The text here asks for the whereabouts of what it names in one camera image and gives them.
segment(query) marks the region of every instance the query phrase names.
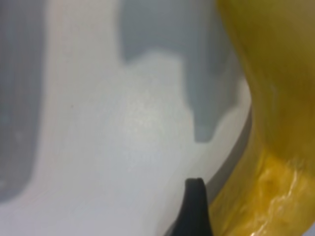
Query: black object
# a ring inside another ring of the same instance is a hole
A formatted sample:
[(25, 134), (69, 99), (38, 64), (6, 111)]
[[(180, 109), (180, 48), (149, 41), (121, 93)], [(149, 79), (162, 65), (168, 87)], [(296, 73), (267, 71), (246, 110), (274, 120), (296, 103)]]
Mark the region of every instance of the black object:
[(182, 208), (170, 236), (213, 236), (206, 186), (201, 178), (186, 180)]

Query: yellow translucent object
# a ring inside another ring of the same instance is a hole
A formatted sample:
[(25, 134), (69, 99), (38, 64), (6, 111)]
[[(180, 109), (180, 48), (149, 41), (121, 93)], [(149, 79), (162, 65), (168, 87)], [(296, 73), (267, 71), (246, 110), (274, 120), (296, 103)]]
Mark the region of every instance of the yellow translucent object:
[(215, 236), (301, 236), (315, 221), (315, 1), (218, 0), (252, 94), (248, 147), (210, 205)]

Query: black tip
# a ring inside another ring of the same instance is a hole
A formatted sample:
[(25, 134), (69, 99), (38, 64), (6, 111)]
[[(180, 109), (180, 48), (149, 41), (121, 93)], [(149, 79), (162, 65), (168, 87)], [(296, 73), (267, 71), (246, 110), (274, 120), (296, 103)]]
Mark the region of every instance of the black tip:
[(206, 187), (202, 179), (187, 179), (185, 196), (170, 236), (213, 236)]

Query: white surface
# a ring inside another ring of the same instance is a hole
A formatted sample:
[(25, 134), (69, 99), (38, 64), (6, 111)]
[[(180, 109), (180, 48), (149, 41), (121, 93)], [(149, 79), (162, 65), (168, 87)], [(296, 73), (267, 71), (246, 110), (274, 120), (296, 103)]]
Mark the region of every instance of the white surface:
[[(34, 8), (12, 2), (22, 13), (14, 17), (32, 17)], [(39, 9), (36, 161), (27, 188), (0, 205), (0, 235), (167, 230), (185, 179), (214, 175), (250, 107), (220, 22), (205, 9), (201, 0), (50, 0)]]

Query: yellow plastic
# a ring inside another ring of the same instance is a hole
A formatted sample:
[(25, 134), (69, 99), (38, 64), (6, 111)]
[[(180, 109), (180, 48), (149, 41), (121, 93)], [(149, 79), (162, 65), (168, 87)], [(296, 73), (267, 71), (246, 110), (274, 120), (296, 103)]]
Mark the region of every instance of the yellow plastic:
[(252, 133), (210, 205), (215, 236), (301, 236), (315, 221), (315, 1), (218, 0), (252, 94)]

